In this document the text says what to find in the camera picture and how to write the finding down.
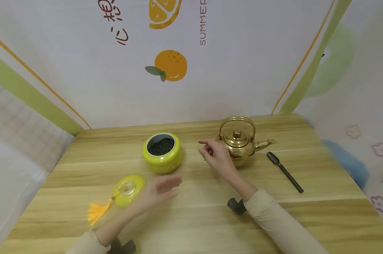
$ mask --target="wood grain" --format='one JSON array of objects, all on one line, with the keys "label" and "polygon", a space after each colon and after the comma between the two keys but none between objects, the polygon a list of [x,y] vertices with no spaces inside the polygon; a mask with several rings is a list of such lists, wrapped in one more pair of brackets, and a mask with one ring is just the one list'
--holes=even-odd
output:
[{"label": "wood grain", "polygon": [[[259,151],[240,172],[266,189],[330,253],[383,254],[383,220],[352,178],[334,160],[311,126],[299,115],[252,118],[256,141],[279,143]],[[133,221],[120,235],[133,239],[137,253],[279,253],[247,214],[235,215],[226,203],[239,196],[215,176],[197,148],[198,139],[218,134],[221,121],[89,129],[69,147],[21,216],[0,253],[64,253],[86,230],[91,202],[105,203],[127,174],[150,172],[142,145],[154,133],[176,134],[185,158],[180,195]],[[305,190],[299,194],[266,152],[277,155]],[[108,219],[119,209],[112,208]]]}]

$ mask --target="loose tea leaves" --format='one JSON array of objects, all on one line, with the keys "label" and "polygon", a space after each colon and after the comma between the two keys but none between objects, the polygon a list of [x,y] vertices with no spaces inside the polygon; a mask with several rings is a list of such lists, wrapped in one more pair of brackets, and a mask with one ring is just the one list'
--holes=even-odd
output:
[{"label": "loose tea leaves", "polygon": [[153,145],[151,145],[149,147],[148,151],[151,155],[161,156],[161,155],[165,155],[168,152],[170,152],[170,150],[172,150],[173,146],[174,146],[174,140],[173,139],[164,138],[164,139],[154,143]]}]

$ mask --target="kettle handle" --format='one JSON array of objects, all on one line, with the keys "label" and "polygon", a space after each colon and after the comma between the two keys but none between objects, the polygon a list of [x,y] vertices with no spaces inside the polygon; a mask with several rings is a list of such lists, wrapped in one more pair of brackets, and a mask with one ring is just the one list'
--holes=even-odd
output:
[{"label": "kettle handle", "polygon": [[255,140],[255,133],[256,133],[255,123],[250,118],[244,117],[244,116],[231,116],[231,117],[225,118],[224,121],[221,123],[221,126],[219,127],[219,136],[221,136],[222,126],[224,126],[226,123],[230,121],[244,121],[244,122],[250,123],[253,127],[252,141]]}]

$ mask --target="beige sleeve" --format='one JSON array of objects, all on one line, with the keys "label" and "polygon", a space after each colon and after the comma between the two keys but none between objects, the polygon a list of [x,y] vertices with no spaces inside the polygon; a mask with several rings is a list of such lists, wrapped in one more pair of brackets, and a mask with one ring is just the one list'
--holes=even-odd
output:
[{"label": "beige sleeve", "polygon": [[258,190],[245,208],[284,254],[328,254],[324,247],[265,191]]},{"label": "beige sleeve", "polygon": [[102,246],[94,234],[94,229],[82,235],[66,254],[106,254],[111,246]]}]

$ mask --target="yellow tassel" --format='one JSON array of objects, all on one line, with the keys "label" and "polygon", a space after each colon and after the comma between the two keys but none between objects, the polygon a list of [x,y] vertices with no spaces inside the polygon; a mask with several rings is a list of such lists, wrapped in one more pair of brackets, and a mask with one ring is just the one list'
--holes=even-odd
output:
[{"label": "yellow tassel", "polygon": [[89,222],[91,226],[95,225],[98,222],[98,220],[108,211],[114,199],[115,197],[112,197],[109,200],[108,204],[106,204],[105,206],[100,206],[98,204],[90,204]]}]

